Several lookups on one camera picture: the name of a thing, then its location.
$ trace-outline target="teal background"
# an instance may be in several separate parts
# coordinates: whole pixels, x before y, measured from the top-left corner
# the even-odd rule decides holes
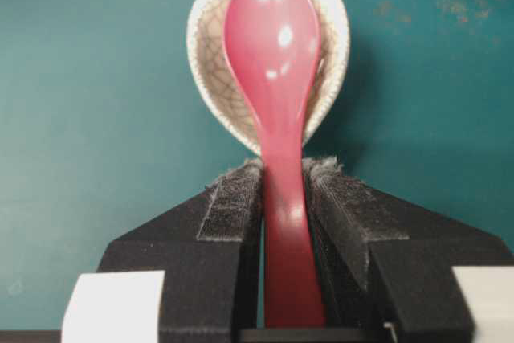
[[[56,329],[109,240],[251,153],[185,49],[194,0],[0,0],[0,329]],[[514,247],[513,0],[345,0],[343,92],[308,143]]]

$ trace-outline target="white bowl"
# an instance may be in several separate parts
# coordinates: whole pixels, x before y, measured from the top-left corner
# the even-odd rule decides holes
[[[222,28],[230,0],[195,0],[187,23],[187,54],[203,100],[229,132],[260,154],[251,114],[222,49]],[[349,57],[349,24],[341,0],[311,0],[320,22],[320,64],[305,114],[305,144],[341,89]]]

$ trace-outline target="white tag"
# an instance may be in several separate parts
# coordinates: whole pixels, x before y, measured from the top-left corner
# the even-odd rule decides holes
[[[62,343],[157,343],[164,271],[79,276]]]
[[[474,343],[514,339],[514,267],[453,267],[476,324]]]

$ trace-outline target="spoon handle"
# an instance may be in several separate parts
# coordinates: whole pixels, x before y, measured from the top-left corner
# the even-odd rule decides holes
[[[324,304],[305,211],[301,133],[263,140],[265,324],[322,327]]]

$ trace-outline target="red spoon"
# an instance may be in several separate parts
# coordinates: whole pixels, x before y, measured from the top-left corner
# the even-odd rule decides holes
[[[323,326],[301,165],[320,43],[316,12],[310,0],[230,0],[223,43],[265,167],[266,326]]]

